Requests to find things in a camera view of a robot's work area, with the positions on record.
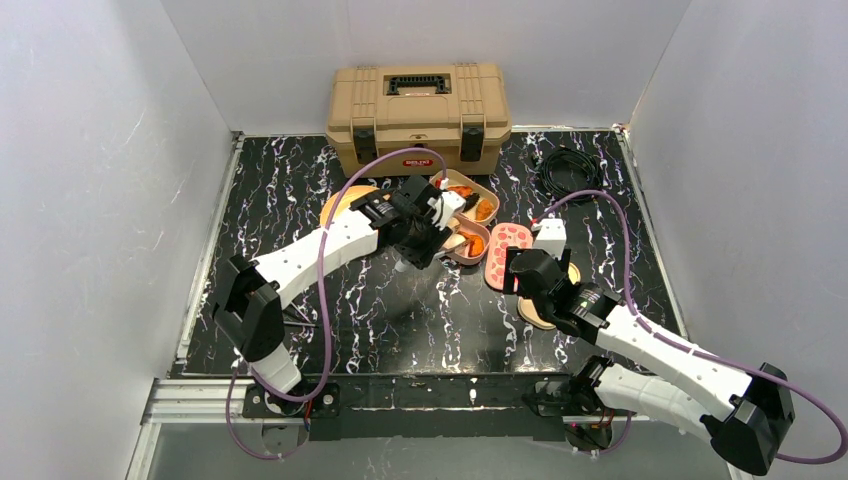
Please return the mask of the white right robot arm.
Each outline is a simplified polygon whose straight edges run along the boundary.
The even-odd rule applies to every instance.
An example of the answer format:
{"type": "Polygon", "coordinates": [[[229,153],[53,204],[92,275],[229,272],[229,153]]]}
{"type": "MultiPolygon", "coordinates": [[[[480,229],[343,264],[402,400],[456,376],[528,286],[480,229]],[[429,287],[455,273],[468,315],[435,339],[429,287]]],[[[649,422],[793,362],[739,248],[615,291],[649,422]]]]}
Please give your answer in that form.
{"type": "Polygon", "coordinates": [[[529,300],[560,332],[648,370],[638,374],[594,358],[571,389],[604,407],[674,425],[736,468],[766,475],[795,420],[786,374],[767,362],[746,372],[711,361],[707,351],[633,314],[620,295],[571,282],[563,264],[541,249],[509,247],[504,290],[529,300]]]}

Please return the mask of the aluminium base frame rail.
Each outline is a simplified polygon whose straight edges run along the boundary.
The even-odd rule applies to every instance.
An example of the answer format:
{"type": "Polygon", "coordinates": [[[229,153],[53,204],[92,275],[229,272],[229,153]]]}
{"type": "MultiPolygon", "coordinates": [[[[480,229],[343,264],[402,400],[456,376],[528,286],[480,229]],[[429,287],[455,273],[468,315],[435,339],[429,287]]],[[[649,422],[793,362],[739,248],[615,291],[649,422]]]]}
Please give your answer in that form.
{"type": "Polygon", "coordinates": [[[737,479],[700,441],[616,414],[625,442],[575,452],[584,419],[541,418],[522,401],[530,375],[343,375],[310,407],[248,379],[155,383],[131,479],[737,479]]]}

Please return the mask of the beige lunch box tray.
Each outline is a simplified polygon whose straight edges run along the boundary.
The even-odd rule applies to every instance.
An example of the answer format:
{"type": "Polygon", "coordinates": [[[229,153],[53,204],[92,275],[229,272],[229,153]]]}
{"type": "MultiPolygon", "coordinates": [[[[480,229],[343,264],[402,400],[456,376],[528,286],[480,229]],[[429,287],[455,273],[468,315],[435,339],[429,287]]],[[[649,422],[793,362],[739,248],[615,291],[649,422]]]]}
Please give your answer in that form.
{"type": "Polygon", "coordinates": [[[480,195],[480,200],[481,199],[488,199],[489,201],[491,201],[495,205],[495,210],[493,211],[492,215],[488,219],[486,219],[483,223],[477,222],[475,220],[476,206],[466,213],[463,213],[463,212],[460,213],[460,216],[462,218],[465,218],[469,221],[473,221],[473,222],[475,222],[475,223],[477,223],[478,225],[481,225],[481,226],[489,226],[490,224],[492,224],[495,221],[497,213],[498,213],[500,206],[501,206],[501,202],[493,191],[489,190],[482,183],[479,183],[476,180],[474,180],[474,179],[472,179],[472,178],[470,178],[470,177],[468,177],[468,176],[466,176],[466,175],[464,175],[464,174],[462,174],[458,171],[452,170],[452,169],[447,170],[447,179],[448,179],[448,182],[447,182],[448,187],[449,186],[456,186],[456,185],[469,186],[473,189],[474,193],[478,193],[480,195]]]}

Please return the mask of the white metal food tongs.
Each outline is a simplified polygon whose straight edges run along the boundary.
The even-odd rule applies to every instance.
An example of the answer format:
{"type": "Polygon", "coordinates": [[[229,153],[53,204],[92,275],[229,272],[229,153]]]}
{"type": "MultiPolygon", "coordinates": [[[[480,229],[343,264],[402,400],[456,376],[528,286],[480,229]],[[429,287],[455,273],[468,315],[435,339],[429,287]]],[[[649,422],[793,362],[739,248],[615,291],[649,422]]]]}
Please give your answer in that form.
{"type": "Polygon", "coordinates": [[[434,259],[442,257],[439,250],[450,235],[448,226],[440,230],[427,222],[413,222],[393,245],[400,255],[394,269],[398,272],[426,269],[434,259]]]}

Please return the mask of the beige lunch box lid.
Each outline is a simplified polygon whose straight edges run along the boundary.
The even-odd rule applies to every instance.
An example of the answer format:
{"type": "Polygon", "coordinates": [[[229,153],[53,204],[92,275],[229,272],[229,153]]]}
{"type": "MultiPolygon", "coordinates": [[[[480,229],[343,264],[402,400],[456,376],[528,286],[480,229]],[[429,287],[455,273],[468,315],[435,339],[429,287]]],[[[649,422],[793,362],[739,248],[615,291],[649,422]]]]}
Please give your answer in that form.
{"type": "MultiPolygon", "coordinates": [[[[574,263],[569,263],[568,278],[572,283],[581,281],[581,273],[574,263]]],[[[549,331],[554,330],[555,326],[552,323],[544,321],[536,312],[536,309],[530,299],[519,298],[517,301],[517,313],[527,323],[535,328],[549,331]]]]}

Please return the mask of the pink lunch box lid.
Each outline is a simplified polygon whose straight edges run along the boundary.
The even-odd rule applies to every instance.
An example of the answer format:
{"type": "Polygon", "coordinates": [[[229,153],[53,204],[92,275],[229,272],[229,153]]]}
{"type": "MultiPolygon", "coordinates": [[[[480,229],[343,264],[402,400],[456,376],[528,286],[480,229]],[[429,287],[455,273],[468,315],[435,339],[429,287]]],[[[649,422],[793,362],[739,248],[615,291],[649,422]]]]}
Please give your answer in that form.
{"type": "Polygon", "coordinates": [[[498,223],[491,229],[484,279],[493,290],[503,289],[507,248],[530,248],[532,241],[531,231],[523,225],[498,223]]]}

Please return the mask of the white boiled egg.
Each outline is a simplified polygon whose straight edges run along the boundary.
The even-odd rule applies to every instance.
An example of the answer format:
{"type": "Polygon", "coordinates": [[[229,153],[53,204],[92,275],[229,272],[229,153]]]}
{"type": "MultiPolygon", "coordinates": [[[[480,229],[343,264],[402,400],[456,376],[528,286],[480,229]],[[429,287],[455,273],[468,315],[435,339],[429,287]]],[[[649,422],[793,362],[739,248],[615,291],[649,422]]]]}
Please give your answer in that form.
{"type": "Polygon", "coordinates": [[[467,239],[463,234],[455,232],[449,236],[449,238],[442,245],[441,249],[445,252],[455,251],[458,248],[461,248],[466,242],[467,239]]]}

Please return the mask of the pink lunch box tray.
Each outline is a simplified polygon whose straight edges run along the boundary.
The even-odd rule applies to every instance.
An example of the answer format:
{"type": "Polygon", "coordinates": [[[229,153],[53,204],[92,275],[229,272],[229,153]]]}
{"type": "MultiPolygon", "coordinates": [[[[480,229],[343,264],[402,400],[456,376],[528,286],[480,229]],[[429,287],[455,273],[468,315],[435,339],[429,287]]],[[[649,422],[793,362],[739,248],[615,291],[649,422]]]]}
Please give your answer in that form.
{"type": "Polygon", "coordinates": [[[476,265],[485,257],[490,243],[490,233],[483,227],[464,217],[449,221],[451,235],[442,245],[439,254],[460,265],[476,265]]]}

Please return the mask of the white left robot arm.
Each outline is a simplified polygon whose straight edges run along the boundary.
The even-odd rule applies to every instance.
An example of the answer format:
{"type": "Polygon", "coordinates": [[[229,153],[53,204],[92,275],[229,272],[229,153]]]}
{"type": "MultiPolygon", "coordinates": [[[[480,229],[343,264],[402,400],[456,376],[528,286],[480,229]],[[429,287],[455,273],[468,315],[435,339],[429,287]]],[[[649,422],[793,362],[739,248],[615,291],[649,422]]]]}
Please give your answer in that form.
{"type": "Polygon", "coordinates": [[[406,265],[428,267],[465,204],[444,185],[411,176],[396,190],[369,192],[344,210],[333,207],[327,224],[290,245],[252,259],[235,255],[219,266],[209,296],[213,319],[267,392],[289,402],[311,400],[324,389],[331,369],[326,276],[384,247],[393,248],[406,265]],[[311,286],[320,301],[324,366],[314,389],[295,395],[302,376],[284,344],[283,313],[311,286]]]}

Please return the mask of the orange chicken wing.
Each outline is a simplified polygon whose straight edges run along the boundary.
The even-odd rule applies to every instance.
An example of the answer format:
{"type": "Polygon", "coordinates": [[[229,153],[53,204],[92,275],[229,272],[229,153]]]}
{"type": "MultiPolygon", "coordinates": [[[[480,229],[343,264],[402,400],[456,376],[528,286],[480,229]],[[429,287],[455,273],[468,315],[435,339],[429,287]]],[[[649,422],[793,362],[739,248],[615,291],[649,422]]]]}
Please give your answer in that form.
{"type": "Polygon", "coordinates": [[[490,235],[487,232],[477,234],[460,230],[459,233],[463,234],[467,239],[467,242],[457,250],[457,254],[460,257],[473,263],[486,255],[490,244],[490,235]]]}

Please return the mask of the tan plastic toolbox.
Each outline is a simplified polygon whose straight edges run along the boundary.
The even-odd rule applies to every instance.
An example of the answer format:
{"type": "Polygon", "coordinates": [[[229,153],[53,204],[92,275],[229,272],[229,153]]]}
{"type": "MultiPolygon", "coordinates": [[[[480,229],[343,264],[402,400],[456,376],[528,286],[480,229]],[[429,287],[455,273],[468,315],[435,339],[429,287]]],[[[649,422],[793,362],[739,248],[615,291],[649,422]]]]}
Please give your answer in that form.
{"type": "Polygon", "coordinates": [[[325,128],[346,176],[392,156],[370,177],[489,175],[511,133],[502,70],[487,63],[340,69],[325,128]]]}

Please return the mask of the fried chicken piece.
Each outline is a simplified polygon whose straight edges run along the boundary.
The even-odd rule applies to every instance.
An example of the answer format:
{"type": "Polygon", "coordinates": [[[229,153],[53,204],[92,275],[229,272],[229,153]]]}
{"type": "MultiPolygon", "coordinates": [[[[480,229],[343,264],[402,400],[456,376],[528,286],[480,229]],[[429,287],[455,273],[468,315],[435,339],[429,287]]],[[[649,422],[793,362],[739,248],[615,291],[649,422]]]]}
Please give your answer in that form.
{"type": "Polygon", "coordinates": [[[483,223],[492,215],[494,210],[495,205],[491,201],[489,201],[488,199],[479,200],[476,204],[475,220],[477,222],[483,223]]]}

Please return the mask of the dark brown sea cucumber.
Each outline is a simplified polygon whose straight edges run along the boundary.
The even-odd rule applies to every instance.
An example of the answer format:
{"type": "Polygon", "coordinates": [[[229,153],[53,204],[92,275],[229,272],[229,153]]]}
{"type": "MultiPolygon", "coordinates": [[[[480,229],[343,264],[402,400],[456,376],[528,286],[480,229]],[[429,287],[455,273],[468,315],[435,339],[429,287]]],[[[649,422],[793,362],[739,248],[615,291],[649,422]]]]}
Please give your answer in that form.
{"type": "Polygon", "coordinates": [[[465,205],[464,205],[462,212],[466,213],[476,206],[476,204],[480,200],[480,195],[478,193],[472,193],[472,194],[466,196],[464,198],[464,200],[465,200],[465,205]]]}

